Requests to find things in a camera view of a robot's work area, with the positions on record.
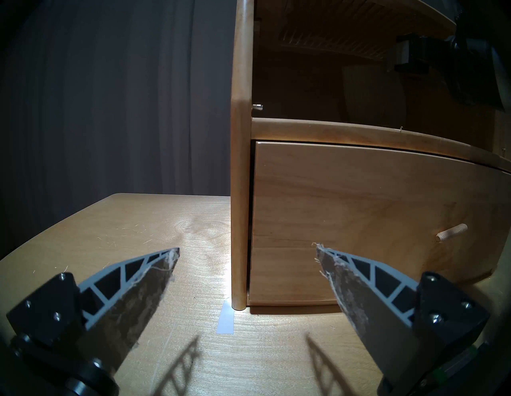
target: wooden cabinet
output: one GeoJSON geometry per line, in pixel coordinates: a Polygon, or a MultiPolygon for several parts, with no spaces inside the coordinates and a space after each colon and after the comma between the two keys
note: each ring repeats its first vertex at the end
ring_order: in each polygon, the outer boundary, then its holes
{"type": "Polygon", "coordinates": [[[335,303],[314,242],[453,282],[497,265],[511,224],[511,175],[468,161],[368,147],[257,142],[251,304],[335,303]],[[468,230],[443,243],[436,234],[468,230]]]}
{"type": "Polygon", "coordinates": [[[235,309],[335,303],[313,242],[418,279],[495,269],[510,228],[507,123],[439,73],[387,72],[396,36],[446,38],[419,0],[238,0],[231,92],[235,309]],[[252,113],[252,104],[262,111],[252,113]],[[443,243],[438,232],[468,229],[443,243]]]}

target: wooden table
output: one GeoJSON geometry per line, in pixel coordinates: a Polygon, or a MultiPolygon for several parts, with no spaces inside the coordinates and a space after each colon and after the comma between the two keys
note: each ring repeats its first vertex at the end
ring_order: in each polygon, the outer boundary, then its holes
{"type": "Polygon", "coordinates": [[[381,372],[336,306],[236,311],[234,334],[216,334],[230,296],[229,216],[229,197],[115,194],[87,207],[0,262],[2,335],[14,335],[5,313],[56,273],[67,269],[79,283],[110,263],[179,246],[176,281],[115,375],[122,395],[185,386],[188,395],[375,395],[381,372]]]}

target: wooden dowel peg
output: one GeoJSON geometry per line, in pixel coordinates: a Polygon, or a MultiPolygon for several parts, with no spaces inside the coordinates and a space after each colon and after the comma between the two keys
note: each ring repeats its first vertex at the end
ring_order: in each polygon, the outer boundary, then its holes
{"type": "Polygon", "coordinates": [[[451,239],[452,237],[455,237],[456,235],[461,234],[462,232],[467,231],[469,228],[466,224],[461,223],[457,226],[454,226],[452,228],[446,229],[445,231],[439,232],[436,234],[436,241],[437,242],[444,242],[448,239],[451,239]]]}

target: dark curtain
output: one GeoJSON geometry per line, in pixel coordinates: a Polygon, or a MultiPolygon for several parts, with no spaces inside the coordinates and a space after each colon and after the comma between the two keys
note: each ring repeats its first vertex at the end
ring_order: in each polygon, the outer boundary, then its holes
{"type": "Polygon", "coordinates": [[[229,195],[236,0],[42,2],[0,66],[13,246],[118,192],[229,195]]]}

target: wooden drawer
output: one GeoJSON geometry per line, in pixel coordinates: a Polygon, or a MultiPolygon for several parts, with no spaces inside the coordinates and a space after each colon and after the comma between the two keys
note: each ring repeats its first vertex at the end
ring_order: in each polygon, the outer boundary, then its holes
{"type": "Polygon", "coordinates": [[[408,151],[256,142],[249,299],[335,303],[313,242],[381,261],[419,280],[495,269],[511,225],[511,176],[408,151]],[[468,230],[438,243],[438,232],[468,230]]]}

